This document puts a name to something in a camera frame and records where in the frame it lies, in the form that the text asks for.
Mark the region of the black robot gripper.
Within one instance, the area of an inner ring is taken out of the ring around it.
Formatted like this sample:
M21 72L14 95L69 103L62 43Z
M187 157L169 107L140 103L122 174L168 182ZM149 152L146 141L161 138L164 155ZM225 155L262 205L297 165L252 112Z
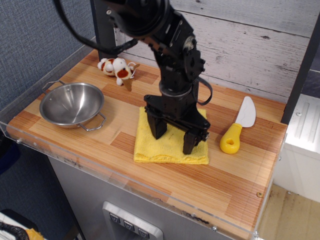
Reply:
M184 96L150 95L144 96L145 112L153 137L158 140L167 131L167 124L186 132L183 153L190 155L200 141L209 138L211 124L198 111L192 93Z

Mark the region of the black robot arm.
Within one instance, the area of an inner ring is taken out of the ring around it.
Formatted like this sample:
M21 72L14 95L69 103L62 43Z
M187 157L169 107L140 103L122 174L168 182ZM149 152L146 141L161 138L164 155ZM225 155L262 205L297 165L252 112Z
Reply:
M109 0L111 23L131 37L121 50L138 41L147 44L160 69L160 95L146 95L145 111L154 138L159 139L168 125L185 132L183 152L209 137L210 123L198 112L200 74L205 61L197 50L193 28L167 0Z

